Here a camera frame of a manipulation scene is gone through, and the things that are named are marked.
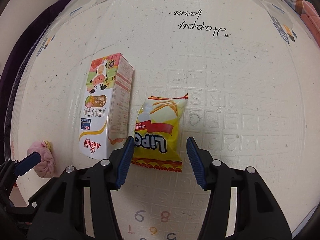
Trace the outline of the pink sock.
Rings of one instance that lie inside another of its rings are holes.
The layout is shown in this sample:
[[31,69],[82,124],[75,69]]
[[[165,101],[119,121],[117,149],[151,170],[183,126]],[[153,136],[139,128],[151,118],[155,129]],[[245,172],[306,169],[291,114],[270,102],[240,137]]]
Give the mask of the pink sock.
[[41,161],[34,166],[34,171],[40,178],[52,178],[55,176],[55,159],[52,154],[51,143],[47,140],[33,142],[27,150],[27,155],[37,152],[41,156]]

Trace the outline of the yellow snack packet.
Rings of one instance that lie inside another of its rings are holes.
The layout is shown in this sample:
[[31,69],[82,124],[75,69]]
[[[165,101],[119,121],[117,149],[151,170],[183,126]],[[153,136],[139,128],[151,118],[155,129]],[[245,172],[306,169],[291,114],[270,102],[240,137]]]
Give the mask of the yellow snack packet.
[[182,172],[178,153],[180,119],[188,94],[175,98],[150,96],[143,103],[135,124],[133,165],[161,171]]

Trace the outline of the white milk carton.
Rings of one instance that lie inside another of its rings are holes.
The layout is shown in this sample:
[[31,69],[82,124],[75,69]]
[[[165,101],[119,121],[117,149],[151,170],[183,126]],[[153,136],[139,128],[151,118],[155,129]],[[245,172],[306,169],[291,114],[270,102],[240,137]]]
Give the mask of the white milk carton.
[[79,128],[82,154],[101,160],[123,147],[127,139],[132,79],[133,67],[121,53],[91,62]]

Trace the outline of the purple bed sheet edge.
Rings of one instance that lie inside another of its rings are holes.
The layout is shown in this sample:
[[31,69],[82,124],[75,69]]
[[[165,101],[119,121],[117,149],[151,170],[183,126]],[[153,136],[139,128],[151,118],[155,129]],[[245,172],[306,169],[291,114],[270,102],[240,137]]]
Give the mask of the purple bed sheet edge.
[[18,70],[46,28],[70,1],[59,0],[39,14],[17,40],[4,66],[1,77],[1,163],[5,161],[3,142],[5,115]]

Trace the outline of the patterned foam play mat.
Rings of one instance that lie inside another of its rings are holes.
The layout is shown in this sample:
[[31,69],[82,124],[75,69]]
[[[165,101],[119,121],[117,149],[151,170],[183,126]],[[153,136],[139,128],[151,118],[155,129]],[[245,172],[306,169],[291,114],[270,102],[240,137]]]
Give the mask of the patterned foam play mat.
[[134,68],[128,133],[149,96],[188,95],[183,170],[131,165],[112,194],[125,239],[196,239],[209,193],[186,140],[228,166],[257,169],[295,230],[319,203],[319,46],[283,0],[73,0],[32,54],[11,120],[11,155],[53,145],[57,172],[80,152],[89,65],[122,53]]

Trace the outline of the pink striped folded blanket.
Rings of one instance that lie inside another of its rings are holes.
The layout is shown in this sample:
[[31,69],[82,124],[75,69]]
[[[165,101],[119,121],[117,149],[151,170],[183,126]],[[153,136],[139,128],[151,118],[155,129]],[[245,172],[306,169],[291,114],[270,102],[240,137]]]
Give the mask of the pink striped folded blanket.
[[303,0],[303,11],[300,16],[310,33],[313,35],[318,46],[320,46],[320,18],[312,3]]

